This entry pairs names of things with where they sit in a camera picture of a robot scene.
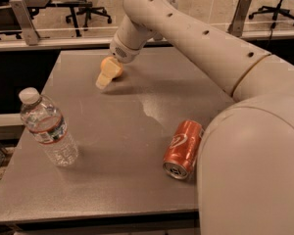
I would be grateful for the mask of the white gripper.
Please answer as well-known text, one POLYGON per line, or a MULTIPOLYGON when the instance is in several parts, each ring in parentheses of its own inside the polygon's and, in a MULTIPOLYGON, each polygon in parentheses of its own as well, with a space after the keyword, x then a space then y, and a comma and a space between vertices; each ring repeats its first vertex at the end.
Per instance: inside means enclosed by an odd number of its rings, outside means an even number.
POLYGON ((96 86, 105 89, 113 79, 119 77, 123 73, 122 64, 132 62, 153 36, 153 30, 124 16, 110 43, 110 52, 114 57, 107 57, 101 62, 96 86))

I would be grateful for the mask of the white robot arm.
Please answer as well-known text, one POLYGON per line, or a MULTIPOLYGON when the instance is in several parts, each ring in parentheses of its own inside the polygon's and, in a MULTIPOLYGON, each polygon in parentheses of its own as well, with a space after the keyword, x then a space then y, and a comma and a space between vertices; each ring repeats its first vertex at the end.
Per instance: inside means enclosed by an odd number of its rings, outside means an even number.
POLYGON ((157 34, 233 100, 207 127, 197 168, 201 235, 294 235, 294 66, 181 13, 176 0, 122 0, 98 88, 157 34))

